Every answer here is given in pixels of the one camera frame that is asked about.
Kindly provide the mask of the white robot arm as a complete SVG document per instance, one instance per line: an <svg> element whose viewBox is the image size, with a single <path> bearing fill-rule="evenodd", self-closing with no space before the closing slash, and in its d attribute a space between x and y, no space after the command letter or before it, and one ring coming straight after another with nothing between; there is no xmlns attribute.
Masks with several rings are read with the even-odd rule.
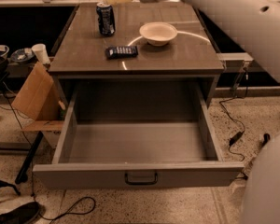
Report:
<svg viewBox="0 0 280 224"><path fill-rule="evenodd" d="M103 0L115 5L132 0ZM139 0L153 3L163 0ZM180 0L202 11L280 82L280 3L272 0ZM240 224L280 224L280 132L256 157Z"/></svg>

